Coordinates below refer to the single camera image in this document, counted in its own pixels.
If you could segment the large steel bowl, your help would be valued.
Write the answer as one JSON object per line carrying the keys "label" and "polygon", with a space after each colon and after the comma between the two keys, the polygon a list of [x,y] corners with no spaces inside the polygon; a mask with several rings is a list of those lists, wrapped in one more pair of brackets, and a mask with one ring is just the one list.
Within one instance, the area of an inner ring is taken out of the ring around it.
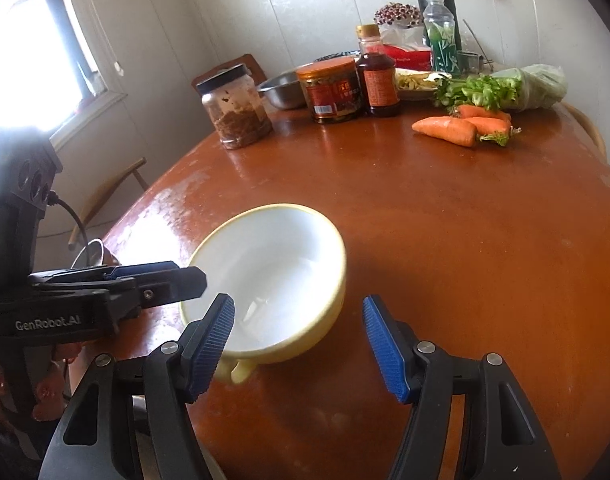
{"label": "large steel bowl", "polygon": [[119,260],[104,246],[100,238],[89,240],[71,264],[72,269],[84,269],[89,266],[118,266]]}

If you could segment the yellow bowl with handle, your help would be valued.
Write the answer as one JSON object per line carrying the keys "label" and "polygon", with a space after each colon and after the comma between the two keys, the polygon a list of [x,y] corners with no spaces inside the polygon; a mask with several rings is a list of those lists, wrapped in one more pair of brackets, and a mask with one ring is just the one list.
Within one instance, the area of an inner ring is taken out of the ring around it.
{"label": "yellow bowl with handle", "polygon": [[235,322],[215,370],[239,385],[258,365],[313,348],[339,316],[346,250],[337,227],[303,205],[269,204],[237,214],[203,240],[190,259],[206,275],[202,297],[180,305],[183,322],[202,318],[220,292]]}

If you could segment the curved light wood chair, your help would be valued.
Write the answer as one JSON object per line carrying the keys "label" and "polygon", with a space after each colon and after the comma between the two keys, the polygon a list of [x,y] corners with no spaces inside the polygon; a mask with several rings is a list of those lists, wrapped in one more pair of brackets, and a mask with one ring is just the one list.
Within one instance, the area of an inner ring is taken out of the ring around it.
{"label": "curved light wood chair", "polygon": [[68,240],[68,249],[71,252],[73,252],[78,241],[82,238],[83,229],[86,228],[88,223],[99,214],[99,211],[104,208],[104,206],[106,206],[106,203],[126,179],[134,177],[142,191],[148,191],[148,182],[140,173],[140,169],[142,169],[146,163],[147,159],[145,157],[140,157],[136,162],[133,162],[130,166],[127,166],[125,169],[109,178],[96,189],[94,194],[92,194],[92,197],[87,200],[83,209],[78,214],[78,218],[80,218],[83,226],[74,226],[71,232]]}

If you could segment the window with sill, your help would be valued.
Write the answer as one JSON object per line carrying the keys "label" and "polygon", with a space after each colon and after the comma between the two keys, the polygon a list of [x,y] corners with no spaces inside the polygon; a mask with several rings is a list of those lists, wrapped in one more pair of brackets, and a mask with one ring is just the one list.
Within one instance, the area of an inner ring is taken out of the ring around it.
{"label": "window with sill", "polygon": [[0,0],[0,133],[62,148],[124,99],[92,0]]}

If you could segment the clear jar black lid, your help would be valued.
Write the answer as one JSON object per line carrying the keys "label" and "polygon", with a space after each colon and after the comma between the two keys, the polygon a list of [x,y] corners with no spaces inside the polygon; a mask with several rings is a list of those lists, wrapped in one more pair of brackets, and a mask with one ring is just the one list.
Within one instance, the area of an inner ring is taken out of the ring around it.
{"label": "clear jar black lid", "polygon": [[202,105],[226,150],[238,150],[273,131],[256,84],[244,65],[198,84]]}

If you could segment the carrot front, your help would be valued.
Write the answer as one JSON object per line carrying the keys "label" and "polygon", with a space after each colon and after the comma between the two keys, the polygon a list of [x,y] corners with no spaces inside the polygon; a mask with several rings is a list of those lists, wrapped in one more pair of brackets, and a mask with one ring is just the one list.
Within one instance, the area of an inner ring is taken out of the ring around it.
{"label": "carrot front", "polygon": [[430,138],[443,140],[451,144],[473,148],[476,143],[476,128],[465,119],[451,116],[427,117],[414,122],[411,129],[429,136]]}

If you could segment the carrot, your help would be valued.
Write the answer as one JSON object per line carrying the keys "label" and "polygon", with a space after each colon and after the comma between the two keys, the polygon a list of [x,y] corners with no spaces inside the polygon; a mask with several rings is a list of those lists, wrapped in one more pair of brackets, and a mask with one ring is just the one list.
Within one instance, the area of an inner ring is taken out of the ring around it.
{"label": "carrot", "polygon": [[506,146],[511,138],[522,132],[521,128],[512,125],[511,116],[501,110],[461,104],[455,108],[454,115],[471,122],[480,141]]}
{"label": "carrot", "polygon": [[427,117],[414,122],[411,129],[429,136],[430,138],[443,140],[451,144],[473,148],[476,143],[476,128],[465,119],[451,116]]}

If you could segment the carrot rear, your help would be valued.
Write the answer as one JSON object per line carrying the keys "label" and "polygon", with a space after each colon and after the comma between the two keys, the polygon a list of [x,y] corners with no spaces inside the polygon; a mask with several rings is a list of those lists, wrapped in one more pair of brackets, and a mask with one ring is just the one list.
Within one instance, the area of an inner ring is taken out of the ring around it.
{"label": "carrot rear", "polygon": [[454,115],[471,122],[480,141],[506,146],[511,138],[522,132],[521,128],[512,125],[511,116],[501,110],[461,104],[455,108]]}

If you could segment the brown wooden slat chair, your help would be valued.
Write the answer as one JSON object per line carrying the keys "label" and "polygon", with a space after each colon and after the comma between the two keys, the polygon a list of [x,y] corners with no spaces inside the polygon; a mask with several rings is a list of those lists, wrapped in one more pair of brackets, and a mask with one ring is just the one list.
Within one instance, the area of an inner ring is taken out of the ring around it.
{"label": "brown wooden slat chair", "polygon": [[247,69],[247,73],[252,77],[255,84],[261,84],[267,79],[265,74],[265,70],[262,69],[262,66],[256,61],[256,58],[251,53],[243,54],[239,56],[239,58],[234,58],[233,60],[227,61],[225,63],[221,63],[214,68],[211,68],[206,73],[194,77],[191,80],[191,87],[194,88],[195,91],[198,91],[198,84],[209,79],[215,75],[226,72],[226,70],[230,70],[232,67],[244,65]]}

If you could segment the small steel basin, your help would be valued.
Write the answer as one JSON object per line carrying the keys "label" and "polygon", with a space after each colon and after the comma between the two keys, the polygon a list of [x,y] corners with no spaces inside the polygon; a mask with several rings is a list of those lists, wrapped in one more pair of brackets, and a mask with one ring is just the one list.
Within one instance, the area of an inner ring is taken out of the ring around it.
{"label": "small steel basin", "polygon": [[305,96],[294,70],[267,79],[256,89],[277,110],[297,110],[306,106]]}

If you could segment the red chili sauce jar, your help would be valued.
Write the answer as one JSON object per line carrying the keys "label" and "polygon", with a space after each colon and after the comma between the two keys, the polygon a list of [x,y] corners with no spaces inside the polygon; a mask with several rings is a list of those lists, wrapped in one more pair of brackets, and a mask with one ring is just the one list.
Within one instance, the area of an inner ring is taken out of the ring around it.
{"label": "red chili sauce jar", "polygon": [[355,58],[328,58],[299,66],[295,73],[317,124],[345,122],[363,109]]}

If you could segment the dark sauce bottle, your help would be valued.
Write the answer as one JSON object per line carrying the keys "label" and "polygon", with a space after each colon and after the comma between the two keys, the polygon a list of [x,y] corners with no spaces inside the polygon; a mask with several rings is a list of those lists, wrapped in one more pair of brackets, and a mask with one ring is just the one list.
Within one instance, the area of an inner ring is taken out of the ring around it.
{"label": "dark sauce bottle", "polygon": [[375,117],[392,117],[398,114],[401,100],[395,81],[395,62],[384,49],[377,24],[356,27],[360,55],[356,70],[367,112]]}

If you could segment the bag of green vegetables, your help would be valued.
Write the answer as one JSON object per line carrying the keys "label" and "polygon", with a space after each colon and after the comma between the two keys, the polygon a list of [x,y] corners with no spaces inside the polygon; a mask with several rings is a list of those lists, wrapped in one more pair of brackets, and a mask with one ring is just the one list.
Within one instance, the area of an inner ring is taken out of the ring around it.
{"label": "bag of green vegetables", "polygon": [[565,98],[567,88],[561,67],[533,64],[498,70],[490,75],[442,77],[434,93],[434,102],[450,112],[464,104],[493,112],[523,112],[552,107]]}

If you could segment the clear plastic water bottle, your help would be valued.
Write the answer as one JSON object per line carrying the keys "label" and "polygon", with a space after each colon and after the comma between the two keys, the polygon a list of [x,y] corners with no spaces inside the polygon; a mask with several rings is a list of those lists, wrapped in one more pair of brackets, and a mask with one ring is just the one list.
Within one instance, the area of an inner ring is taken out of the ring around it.
{"label": "clear plastic water bottle", "polygon": [[453,76],[461,73],[456,44],[456,22],[454,15],[445,6],[444,0],[425,0],[423,11],[427,40],[432,50],[432,66],[435,72]]}

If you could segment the dried flower bouquet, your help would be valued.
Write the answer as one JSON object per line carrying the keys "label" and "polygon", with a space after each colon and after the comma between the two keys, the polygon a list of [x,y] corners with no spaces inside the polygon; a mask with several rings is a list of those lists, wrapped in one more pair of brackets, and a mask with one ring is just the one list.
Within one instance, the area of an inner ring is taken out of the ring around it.
{"label": "dried flower bouquet", "polygon": [[375,23],[379,26],[412,28],[423,23],[422,13],[417,6],[408,3],[390,2],[375,11]]}

